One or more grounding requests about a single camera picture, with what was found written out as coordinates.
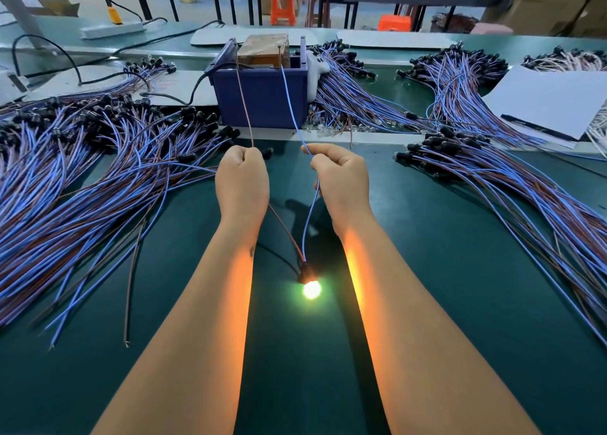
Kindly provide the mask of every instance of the green workbench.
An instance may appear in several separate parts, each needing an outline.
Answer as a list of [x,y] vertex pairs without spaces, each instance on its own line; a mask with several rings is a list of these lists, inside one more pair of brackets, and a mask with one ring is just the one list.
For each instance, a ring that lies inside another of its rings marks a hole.
[[[514,63],[559,43],[587,49],[607,45],[597,40],[463,38],[470,48],[499,52]],[[420,53],[360,50],[378,60]],[[204,69],[208,63],[191,57],[175,61],[189,69]],[[432,100],[429,90],[394,79],[398,66],[371,67],[379,72],[377,82],[366,84],[374,94],[416,111]],[[314,195],[310,160],[298,142],[258,140],[256,146],[274,148],[267,163],[271,203],[300,240]],[[607,352],[474,195],[394,162],[393,152],[402,149],[353,147],[367,160],[373,210],[415,274],[543,433],[606,433]],[[605,214],[603,179],[541,153],[520,156]],[[602,164],[591,164],[607,173]],[[93,176],[106,165],[101,163]],[[40,326],[29,326],[48,301],[2,333],[1,433],[83,434],[93,427],[181,294],[217,227],[213,181],[171,194],[168,202],[141,247],[130,348],[122,342],[129,263],[72,315],[55,349],[48,350],[52,333],[40,334]],[[296,282],[296,253],[286,233],[275,217],[266,216],[255,252],[235,433],[386,433],[345,256],[322,201],[306,248],[322,284],[315,300],[304,298]]]

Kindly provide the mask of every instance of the left hand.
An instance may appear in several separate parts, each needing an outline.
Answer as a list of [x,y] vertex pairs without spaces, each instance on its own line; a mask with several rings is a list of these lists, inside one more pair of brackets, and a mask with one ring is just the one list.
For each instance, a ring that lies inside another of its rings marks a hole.
[[269,203],[268,170],[257,148],[232,146],[217,168],[215,191],[222,224],[257,239]]

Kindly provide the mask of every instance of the blue plastic bin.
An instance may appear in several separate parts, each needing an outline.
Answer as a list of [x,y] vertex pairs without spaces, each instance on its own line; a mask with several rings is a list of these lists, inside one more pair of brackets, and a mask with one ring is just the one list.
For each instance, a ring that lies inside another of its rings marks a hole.
[[[235,63],[237,50],[236,41],[231,39],[205,72],[224,63]],[[302,36],[299,56],[292,56],[291,67],[285,69],[286,84],[298,128],[308,116],[308,63],[305,50],[305,37]],[[234,65],[233,69],[218,69],[209,75],[209,81],[215,88],[224,124],[248,127],[236,77],[236,66]],[[295,128],[280,69],[240,69],[240,83],[253,127]]]

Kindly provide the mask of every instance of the glowing led bulb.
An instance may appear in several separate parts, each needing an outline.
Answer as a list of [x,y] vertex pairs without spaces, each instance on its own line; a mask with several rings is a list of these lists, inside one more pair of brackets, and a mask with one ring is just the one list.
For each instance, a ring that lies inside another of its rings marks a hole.
[[308,299],[314,299],[321,293],[321,284],[317,280],[309,281],[303,286],[303,295]]

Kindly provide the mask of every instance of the floor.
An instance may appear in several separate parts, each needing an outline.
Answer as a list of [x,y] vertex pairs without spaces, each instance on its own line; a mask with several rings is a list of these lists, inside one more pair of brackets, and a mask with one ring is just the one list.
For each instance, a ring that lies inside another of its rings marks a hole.
[[[80,16],[91,19],[107,18],[107,8],[104,0],[70,0],[72,3],[80,3]],[[141,8],[137,0],[113,0],[118,2],[125,7],[136,11],[141,15]],[[201,24],[206,23],[210,20],[217,18],[215,11],[215,4],[213,0],[196,0],[194,3],[183,3],[179,0],[175,0],[177,4],[177,12],[180,20],[195,21]],[[171,4],[169,0],[148,0],[148,4],[152,15],[166,17],[172,19]],[[230,0],[220,0],[222,9],[223,20],[231,24],[232,15],[230,11]],[[236,11],[237,23],[241,25],[249,24],[249,11],[247,0],[234,0],[234,7]],[[422,25],[422,31],[430,30],[430,23],[432,16],[439,12],[446,12],[449,7],[428,7],[426,11],[426,17]],[[123,19],[130,19],[134,16],[124,10],[118,8],[118,11]],[[254,0],[253,4],[255,23],[257,23],[257,0]],[[363,29],[363,27],[376,28],[379,22],[379,18],[386,13],[393,13],[393,4],[381,4],[372,2],[361,2],[358,8],[358,15],[356,17],[356,29]],[[476,7],[459,7],[457,13],[462,13],[469,16],[480,18],[482,16],[483,8]],[[299,16],[297,17],[297,25],[303,26],[305,23],[305,17],[307,14],[307,5],[303,5],[300,9]],[[342,28],[344,26],[345,19],[345,5],[332,5],[331,6],[331,25],[334,28]],[[269,25],[269,16],[263,17],[263,24]]]

